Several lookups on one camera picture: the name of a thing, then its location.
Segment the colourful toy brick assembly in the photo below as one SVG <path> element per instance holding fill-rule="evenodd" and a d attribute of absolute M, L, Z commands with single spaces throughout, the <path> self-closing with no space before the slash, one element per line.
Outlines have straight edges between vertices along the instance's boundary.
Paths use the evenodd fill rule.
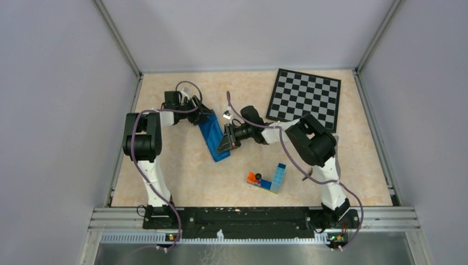
<path fill-rule="evenodd" d="M 250 185 L 268 190 L 272 193 L 279 193 L 285 177 L 286 165 L 279 163 L 271 179 L 264 179 L 260 173 L 249 172 L 246 182 Z"/>

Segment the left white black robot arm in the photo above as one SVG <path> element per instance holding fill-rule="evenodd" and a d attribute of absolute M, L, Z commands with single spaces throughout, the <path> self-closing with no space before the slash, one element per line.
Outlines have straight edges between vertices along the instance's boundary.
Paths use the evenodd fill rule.
<path fill-rule="evenodd" d="M 164 93 L 164 102 L 154 110 L 127 113 L 122 150 L 140 173 L 147 190 L 146 211 L 156 210 L 156 221 L 163 228 L 175 225 L 179 215 L 172 203 L 160 164 L 162 128 L 187 120 L 197 126 L 214 161 L 225 157 L 216 154 L 222 132 L 214 111 L 203 104 L 203 94 L 189 96 L 188 90 L 176 88 Z"/>

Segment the silver metal knife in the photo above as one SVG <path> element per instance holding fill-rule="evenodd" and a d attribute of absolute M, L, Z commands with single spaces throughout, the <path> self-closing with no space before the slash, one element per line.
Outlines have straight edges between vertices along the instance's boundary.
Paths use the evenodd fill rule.
<path fill-rule="evenodd" d="M 336 166 L 336 171 L 337 171 L 337 174 L 338 174 L 338 178 L 340 178 L 341 176 L 341 167 L 340 167 L 340 164 L 339 164 L 339 158 L 338 158 L 338 143 L 339 143 L 339 136 L 336 134 L 334 135 L 334 138 L 336 140 L 336 145 L 334 147 L 334 150 L 335 150 L 335 166 Z"/>

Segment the blue cloth napkin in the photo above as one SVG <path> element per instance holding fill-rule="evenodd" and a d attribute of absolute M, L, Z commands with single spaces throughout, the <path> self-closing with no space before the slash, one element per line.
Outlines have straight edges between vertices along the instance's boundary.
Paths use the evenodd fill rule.
<path fill-rule="evenodd" d="M 216 113 L 209 118 L 209 121 L 203 124 L 199 125 L 199 129 L 201 131 L 201 134 L 205 140 L 205 143 L 208 147 L 208 150 L 210 151 L 211 157 L 214 160 L 214 162 L 220 162 L 223 159 L 229 157 L 230 152 L 221 152 L 217 153 L 216 148 L 218 147 L 222 136 L 223 132 L 220 128 Z"/>

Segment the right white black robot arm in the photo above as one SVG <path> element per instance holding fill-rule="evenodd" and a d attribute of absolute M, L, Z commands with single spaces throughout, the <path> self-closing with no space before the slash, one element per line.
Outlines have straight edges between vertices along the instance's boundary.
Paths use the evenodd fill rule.
<path fill-rule="evenodd" d="M 231 151 L 241 146 L 242 140 L 252 138 L 256 143 L 292 143 L 300 158 L 312 167 L 316 182 L 321 184 L 323 219 L 330 227 L 339 227 L 350 209 L 349 199 L 339 184 L 336 146 L 337 140 L 312 114 L 287 122 L 266 123 L 257 110 L 249 105 L 241 110 L 242 123 L 230 121 L 217 152 Z"/>

